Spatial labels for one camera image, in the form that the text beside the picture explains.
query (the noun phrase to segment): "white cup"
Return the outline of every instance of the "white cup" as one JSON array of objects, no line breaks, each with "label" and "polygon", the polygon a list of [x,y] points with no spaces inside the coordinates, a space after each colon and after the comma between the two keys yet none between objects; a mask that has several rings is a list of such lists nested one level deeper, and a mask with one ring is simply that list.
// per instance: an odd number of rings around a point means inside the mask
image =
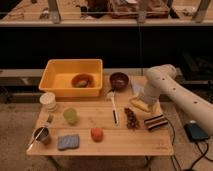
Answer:
[{"label": "white cup", "polygon": [[54,111],[56,109],[55,94],[52,92],[42,94],[40,103],[47,111]]}]

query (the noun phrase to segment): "dark floor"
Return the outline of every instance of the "dark floor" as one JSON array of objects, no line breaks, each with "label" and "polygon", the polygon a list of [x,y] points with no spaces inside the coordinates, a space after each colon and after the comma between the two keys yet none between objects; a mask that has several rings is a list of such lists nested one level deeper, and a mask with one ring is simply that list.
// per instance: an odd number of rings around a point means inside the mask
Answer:
[{"label": "dark floor", "polygon": [[[190,143],[183,130],[183,112],[173,103],[162,103],[165,116],[175,127],[176,139],[174,143],[175,155],[182,169],[190,167],[200,153],[193,143]],[[52,163],[43,156],[27,156],[26,146],[40,112],[40,104],[0,104],[0,170],[2,171],[34,171],[56,170]],[[213,159],[213,139],[209,140],[208,156]],[[68,170],[145,170],[145,171],[173,171],[170,157],[154,157],[150,165],[143,168],[144,157],[57,157],[56,160]],[[197,171],[213,170],[213,163],[202,159],[194,167]]]}]

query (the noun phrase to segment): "yellow plastic bin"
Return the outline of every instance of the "yellow plastic bin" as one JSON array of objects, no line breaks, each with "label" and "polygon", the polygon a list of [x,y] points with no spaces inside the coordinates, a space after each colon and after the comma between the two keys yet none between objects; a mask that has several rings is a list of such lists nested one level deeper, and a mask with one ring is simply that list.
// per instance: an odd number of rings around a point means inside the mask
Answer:
[{"label": "yellow plastic bin", "polygon": [[[93,78],[92,87],[73,86],[73,78],[81,74]],[[101,59],[54,59],[47,63],[39,90],[53,92],[56,97],[96,97],[102,86],[103,62]]]}]

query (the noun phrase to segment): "brown bowl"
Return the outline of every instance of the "brown bowl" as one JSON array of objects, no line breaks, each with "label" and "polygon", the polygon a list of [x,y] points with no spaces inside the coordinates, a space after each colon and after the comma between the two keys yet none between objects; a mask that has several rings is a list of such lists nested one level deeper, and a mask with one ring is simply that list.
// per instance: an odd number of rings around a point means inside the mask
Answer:
[{"label": "brown bowl", "polygon": [[93,77],[89,74],[78,74],[72,79],[72,86],[75,88],[94,87]]},{"label": "brown bowl", "polygon": [[129,77],[122,72],[113,73],[110,75],[109,80],[112,88],[117,91],[124,90],[129,83]]}]

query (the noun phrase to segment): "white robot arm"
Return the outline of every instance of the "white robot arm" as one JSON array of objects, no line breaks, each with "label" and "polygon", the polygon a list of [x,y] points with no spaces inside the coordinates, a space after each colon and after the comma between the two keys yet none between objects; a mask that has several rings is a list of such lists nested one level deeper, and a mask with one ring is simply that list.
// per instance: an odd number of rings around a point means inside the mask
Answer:
[{"label": "white robot arm", "polygon": [[207,134],[213,135],[213,104],[174,81],[176,77],[174,66],[162,65],[149,68],[145,76],[148,81],[140,92],[141,100],[153,105],[160,94],[164,93],[194,119]]}]

